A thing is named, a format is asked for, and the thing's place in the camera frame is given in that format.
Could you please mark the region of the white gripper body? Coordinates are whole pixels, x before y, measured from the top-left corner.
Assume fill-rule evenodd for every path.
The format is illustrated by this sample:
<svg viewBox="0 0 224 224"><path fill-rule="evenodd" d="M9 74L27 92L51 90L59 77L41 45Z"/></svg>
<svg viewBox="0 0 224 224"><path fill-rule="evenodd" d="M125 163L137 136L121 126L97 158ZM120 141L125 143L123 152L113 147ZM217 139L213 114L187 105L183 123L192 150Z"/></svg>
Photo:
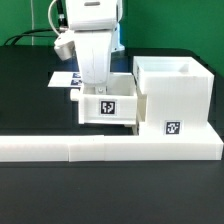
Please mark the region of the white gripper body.
<svg viewBox="0 0 224 224"><path fill-rule="evenodd" d="M110 73L112 36L111 30L74 33L78 67L84 84L106 85Z"/></svg>

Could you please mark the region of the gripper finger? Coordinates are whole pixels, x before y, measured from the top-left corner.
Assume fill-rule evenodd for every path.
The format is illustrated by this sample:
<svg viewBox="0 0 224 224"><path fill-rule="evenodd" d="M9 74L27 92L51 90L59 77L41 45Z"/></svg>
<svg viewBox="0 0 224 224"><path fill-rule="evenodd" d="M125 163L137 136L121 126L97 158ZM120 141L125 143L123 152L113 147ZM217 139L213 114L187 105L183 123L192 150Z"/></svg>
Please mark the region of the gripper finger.
<svg viewBox="0 0 224 224"><path fill-rule="evenodd" d="M97 85L95 87L95 93L98 95L105 95L106 94L106 86L105 85Z"/></svg>

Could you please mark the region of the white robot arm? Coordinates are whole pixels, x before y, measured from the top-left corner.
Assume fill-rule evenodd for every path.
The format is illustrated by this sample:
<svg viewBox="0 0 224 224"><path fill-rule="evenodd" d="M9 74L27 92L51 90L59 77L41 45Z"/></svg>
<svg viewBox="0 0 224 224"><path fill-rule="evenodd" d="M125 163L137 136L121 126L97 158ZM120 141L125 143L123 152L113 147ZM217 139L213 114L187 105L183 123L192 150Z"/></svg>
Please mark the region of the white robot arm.
<svg viewBox="0 0 224 224"><path fill-rule="evenodd" d="M66 0L79 71L97 94L107 91L112 39L123 16L123 0Z"/></svg>

